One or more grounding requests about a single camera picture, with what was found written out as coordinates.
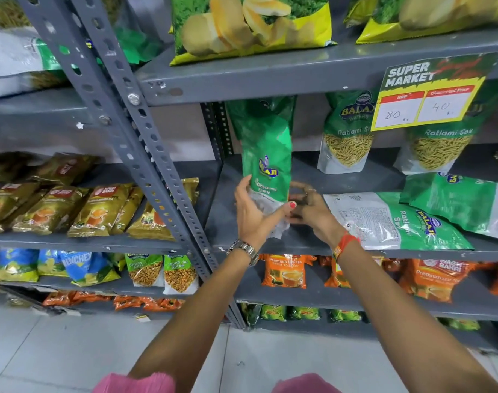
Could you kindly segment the row of gold tea packets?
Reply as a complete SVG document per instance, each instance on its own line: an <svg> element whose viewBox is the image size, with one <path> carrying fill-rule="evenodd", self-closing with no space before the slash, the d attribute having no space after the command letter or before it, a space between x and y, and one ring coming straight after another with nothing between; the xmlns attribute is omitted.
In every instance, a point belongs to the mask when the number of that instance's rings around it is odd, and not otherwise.
<svg viewBox="0 0 498 393"><path fill-rule="evenodd" d="M0 234L6 231L70 238L127 234L175 241L161 213L149 203L133 220L144 193L134 183L80 187L99 157L55 153L31 167L25 152L0 153Z"/></svg>

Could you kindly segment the silver wristwatch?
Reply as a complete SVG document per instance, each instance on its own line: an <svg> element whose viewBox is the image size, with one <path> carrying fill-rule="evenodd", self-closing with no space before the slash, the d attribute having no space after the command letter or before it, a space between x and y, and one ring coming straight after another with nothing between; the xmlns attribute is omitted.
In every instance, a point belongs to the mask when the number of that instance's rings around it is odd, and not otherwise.
<svg viewBox="0 0 498 393"><path fill-rule="evenodd" d="M237 249L245 252L249 256L250 258L250 262L248 264L249 268L254 267L259 261L259 253L253 248L252 245L248 244L247 242L241 239L237 239L232 243L232 245L226 252L227 256L229 256L234 250Z"/></svg>

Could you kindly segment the person's right forearm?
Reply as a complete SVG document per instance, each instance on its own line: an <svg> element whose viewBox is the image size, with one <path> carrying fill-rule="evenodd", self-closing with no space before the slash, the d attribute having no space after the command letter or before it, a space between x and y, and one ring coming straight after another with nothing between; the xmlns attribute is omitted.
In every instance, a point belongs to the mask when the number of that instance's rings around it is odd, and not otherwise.
<svg viewBox="0 0 498 393"><path fill-rule="evenodd" d="M363 248L348 247L337 263L410 393L498 393L498 381Z"/></svg>

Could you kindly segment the yellow green chips bag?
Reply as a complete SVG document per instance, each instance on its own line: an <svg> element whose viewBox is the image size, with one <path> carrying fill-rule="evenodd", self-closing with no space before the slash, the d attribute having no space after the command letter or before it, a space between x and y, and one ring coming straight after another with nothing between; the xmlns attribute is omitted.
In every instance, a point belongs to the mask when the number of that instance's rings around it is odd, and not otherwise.
<svg viewBox="0 0 498 393"><path fill-rule="evenodd" d="M498 0L350 0L343 23L357 44L428 37L498 25Z"/></svg>
<svg viewBox="0 0 498 393"><path fill-rule="evenodd" d="M335 45L329 0L171 0L171 66Z"/></svg>

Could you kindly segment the person's left forearm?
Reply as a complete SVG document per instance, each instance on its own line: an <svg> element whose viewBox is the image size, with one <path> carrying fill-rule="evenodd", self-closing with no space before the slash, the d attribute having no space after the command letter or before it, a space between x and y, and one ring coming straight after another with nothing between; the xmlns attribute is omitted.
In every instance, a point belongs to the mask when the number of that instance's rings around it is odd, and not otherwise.
<svg viewBox="0 0 498 393"><path fill-rule="evenodd" d="M128 376L163 374L174 381L176 393L191 393L250 262L245 250L232 250L148 344Z"/></svg>

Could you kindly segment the yellow green price sign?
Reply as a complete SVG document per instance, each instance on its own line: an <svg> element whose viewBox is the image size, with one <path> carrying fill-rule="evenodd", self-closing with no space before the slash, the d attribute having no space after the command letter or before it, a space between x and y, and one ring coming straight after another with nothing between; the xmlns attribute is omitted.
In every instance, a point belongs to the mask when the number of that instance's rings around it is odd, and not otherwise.
<svg viewBox="0 0 498 393"><path fill-rule="evenodd" d="M461 120L498 52L421 59L389 67L379 88L372 132Z"/></svg>

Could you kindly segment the person's right hand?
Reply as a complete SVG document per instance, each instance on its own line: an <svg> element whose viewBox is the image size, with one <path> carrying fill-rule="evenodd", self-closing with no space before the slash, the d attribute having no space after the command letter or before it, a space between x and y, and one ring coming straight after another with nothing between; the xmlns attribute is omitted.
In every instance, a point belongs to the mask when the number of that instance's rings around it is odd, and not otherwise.
<svg viewBox="0 0 498 393"><path fill-rule="evenodd" d="M302 182L291 181L290 189L301 193L289 195L292 211L285 217L286 221L310 226L315 236L334 250L347 231L331 213L323 196Z"/></svg>

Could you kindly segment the green white lentil snack packet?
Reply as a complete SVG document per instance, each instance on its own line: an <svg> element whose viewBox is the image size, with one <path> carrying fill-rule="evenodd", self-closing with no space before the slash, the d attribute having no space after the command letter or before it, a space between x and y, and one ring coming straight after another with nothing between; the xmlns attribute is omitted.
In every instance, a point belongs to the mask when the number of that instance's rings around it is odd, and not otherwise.
<svg viewBox="0 0 498 393"><path fill-rule="evenodd" d="M163 259L163 294L193 295L199 288L199 277L190 259L177 255L164 255Z"/></svg>
<svg viewBox="0 0 498 393"><path fill-rule="evenodd" d="M135 287L164 287L163 255L125 254L125 260Z"/></svg>

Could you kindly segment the grey metal shelf rack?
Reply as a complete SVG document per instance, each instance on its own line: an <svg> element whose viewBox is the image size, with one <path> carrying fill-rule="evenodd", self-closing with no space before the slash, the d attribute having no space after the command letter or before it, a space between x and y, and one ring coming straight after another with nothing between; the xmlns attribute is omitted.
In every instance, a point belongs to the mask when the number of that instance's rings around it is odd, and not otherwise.
<svg viewBox="0 0 498 393"><path fill-rule="evenodd" d="M105 126L113 141L114 150L135 183L144 190L146 199L165 207L169 227L176 242L162 240L156 249L165 250L179 245L187 251L192 261L205 265L207 279L226 257L226 250L234 240L234 195L229 191L241 178L241 157L225 156L232 145L220 145L219 133L222 112L227 118L225 100L257 98L263 96L314 94L328 90L343 90L376 85L381 69L394 62L412 62L432 56L453 56L474 53L498 52L498 29L459 33L405 40L401 43L344 45L329 47L328 51L308 50L270 53L248 58L222 59L198 65L168 67L169 50L133 73L125 64L126 58L119 49L118 40L111 30L107 12L101 0L69 0L75 12L70 13L74 22L77 43L88 38L93 49L83 53L76 45L76 56L87 69L82 68L77 79L86 76L87 83L76 91L83 98L94 118ZM491 79L498 78L498 64ZM203 197L198 207L191 209L190 200L179 194L180 180L177 167L190 172L195 167L201 172L202 163L177 162L174 166L163 142L149 106L167 106L201 102L202 114L210 132L211 146L215 152L212 183L203 183ZM323 178L308 161L314 162L314 152L300 152L293 156L293 175L313 182L321 191L328 190L383 190L402 184L402 175L387 161L394 156L393 149L373 150L372 160L357 178L342 178L340 182Z"/></svg>
<svg viewBox="0 0 498 393"><path fill-rule="evenodd" d="M176 162L135 76L163 44L129 0L0 0L0 287L188 298L111 255L217 266L216 161Z"/></svg>

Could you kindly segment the pink garment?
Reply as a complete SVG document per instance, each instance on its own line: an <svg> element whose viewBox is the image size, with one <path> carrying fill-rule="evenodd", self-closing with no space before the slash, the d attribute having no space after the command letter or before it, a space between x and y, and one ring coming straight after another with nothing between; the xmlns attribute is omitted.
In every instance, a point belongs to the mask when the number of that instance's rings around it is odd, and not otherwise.
<svg viewBox="0 0 498 393"><path fill-rule="evenodd" d="M154 373L149 377L134 379L111 373L104 377L92 393L176 393L174 379L168 374ZM303 374L280 380L271 393L342 393L318 374Z"/></svg>

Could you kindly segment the blue yellow chips packet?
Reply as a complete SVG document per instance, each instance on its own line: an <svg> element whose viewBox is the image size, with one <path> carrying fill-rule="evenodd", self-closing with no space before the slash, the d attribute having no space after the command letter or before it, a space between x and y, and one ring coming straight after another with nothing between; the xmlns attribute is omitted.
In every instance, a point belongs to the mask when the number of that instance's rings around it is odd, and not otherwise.
<svg viewBox="0 0 498 393"><path fill-rule="evenodd" d="M50 249L39 250L37 258L37 272L39 276L69 276L62 263L60 252Z"/></svg>
<svg viewBox="0 0 498 393"><path fill-rule="evenodd" d="M58 254L71 283L78 287L120 279L120 274L105 252L59 251Z"/></svg>
<svg viewBox="0 0 498 393"><path fill-rule="evenodd" d="M38 282L38 249L0 247L0 282Z"/></svg>

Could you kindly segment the row of small orange packets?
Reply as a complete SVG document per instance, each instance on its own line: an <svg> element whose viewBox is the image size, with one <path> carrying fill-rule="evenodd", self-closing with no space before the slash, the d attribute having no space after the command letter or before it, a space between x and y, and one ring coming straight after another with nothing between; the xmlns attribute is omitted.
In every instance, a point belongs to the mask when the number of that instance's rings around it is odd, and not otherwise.
<svg viewBox="0 0 498 393"><path fill-rule="evenodd" d="M111 303L115 311L125 309L143 310L147 312L171 312L179 310L184 299L153 298L138 296L120 296L116 294L97 294L85 291L51 292L42 302L43 306L59 306L74 308L88 303Z"/></svg>

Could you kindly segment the person's left hand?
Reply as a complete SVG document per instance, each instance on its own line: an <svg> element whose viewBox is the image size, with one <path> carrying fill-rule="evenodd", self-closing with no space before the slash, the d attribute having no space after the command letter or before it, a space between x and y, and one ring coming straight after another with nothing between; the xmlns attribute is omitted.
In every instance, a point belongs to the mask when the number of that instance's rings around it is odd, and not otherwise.
<svg viewBox="0 0 498 393"><path fill-rule="evenodd" d="M265 214L251 199L248 190L252 175L245 176L235 191L238 238L259 251L270 234L265 230Z"/></svg>

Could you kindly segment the small green packet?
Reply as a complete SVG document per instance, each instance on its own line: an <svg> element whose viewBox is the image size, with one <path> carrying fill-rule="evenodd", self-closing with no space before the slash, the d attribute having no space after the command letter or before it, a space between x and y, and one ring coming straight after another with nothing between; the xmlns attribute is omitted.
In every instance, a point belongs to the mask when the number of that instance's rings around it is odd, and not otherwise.
<svg viewBox="0 0 498 393"><path fill-rule="evenodd" d="M329 319L334 323L362 322L362 313L350 310L329 310Z"/></svg>
<svg viewBox="0 0 498 393"><path fill-rule="evenodd" d="M478 323L478 321L474 320L464 320L464 319L447 318L447 317L437 317L436 319L443 326L458 331L479 331L481 329L481 326Z"/></svg>
<svg viewBox="0 0 498 393"><path fill-rule="evenodd" d="M260 308L260 318L266 321L287 321L287 306L263 304Z"/></svg>
<svg viewBox="0 0 498 393"><path fill-rule="evenodd" d="M287 312L288 318L292 321L318 321L321 319L319 308L311 308L306 306L288 306Z"/></svg>
<svg viewBox="0 0 498 393"><path fill-rule="evenodd" d="M253 329L260 318L262 305L253 303L239 303L239 307L246 324L250 329Z"/></svg>

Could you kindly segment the orange thread wristband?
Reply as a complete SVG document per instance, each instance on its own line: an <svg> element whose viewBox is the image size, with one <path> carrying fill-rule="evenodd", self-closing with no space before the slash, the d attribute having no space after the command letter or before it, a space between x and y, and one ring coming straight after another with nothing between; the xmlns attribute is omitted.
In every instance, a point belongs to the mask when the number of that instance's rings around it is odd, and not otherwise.
<svg viewBox="0 0 498 393"><path fill-rule="evenodd" d="M350 248L362 248L361 241L356 236L349 233L342 235L338 242L329 244L333 259L337 263L339 258L344 254L348 247Z"/></svg>

